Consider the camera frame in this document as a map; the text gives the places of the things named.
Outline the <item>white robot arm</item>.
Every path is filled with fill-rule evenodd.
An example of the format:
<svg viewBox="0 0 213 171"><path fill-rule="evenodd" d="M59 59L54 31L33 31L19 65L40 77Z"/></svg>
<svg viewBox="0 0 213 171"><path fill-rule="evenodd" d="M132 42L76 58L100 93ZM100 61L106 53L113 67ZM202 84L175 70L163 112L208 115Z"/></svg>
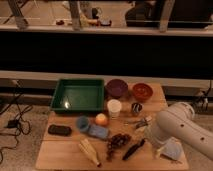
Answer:
<svg viewBox="0 0 213 171"><path fill-rule="evenodd" d="M193 122L194 108L186 102L176 102L159 111L145 128L145 137L156 149L175 137L213 160L213 133Z"/></svg>

